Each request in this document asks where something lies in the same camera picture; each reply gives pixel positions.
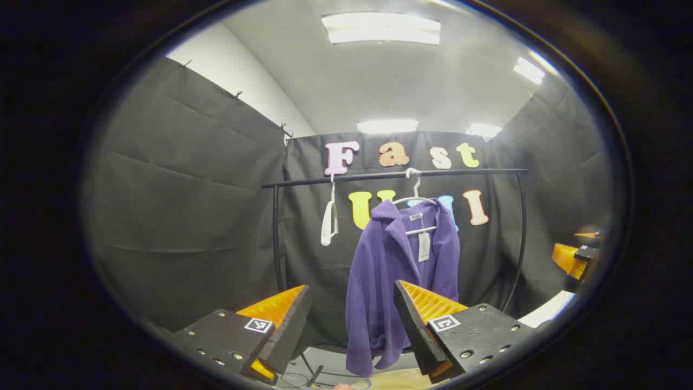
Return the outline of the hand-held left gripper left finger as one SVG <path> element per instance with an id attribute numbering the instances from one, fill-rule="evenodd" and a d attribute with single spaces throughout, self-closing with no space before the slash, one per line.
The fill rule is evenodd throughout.
<path id="1" fill-rule="evenodd" d="M 275 385 L 292 360 L 312 306 L 309 285 L 238 311 L 216 309 L 172 335 L 176 348 L 222 378 Z"/>

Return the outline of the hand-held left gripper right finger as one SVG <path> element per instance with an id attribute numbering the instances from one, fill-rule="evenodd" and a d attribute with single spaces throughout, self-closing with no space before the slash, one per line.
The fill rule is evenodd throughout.
<path id="1" fill-rule="evenodd" d="M 406 281 L 395 282 L 394 301 L 419 370 L 433 385 L 488 380 L 537 334 L 490 304 L 468 308 Z"/>

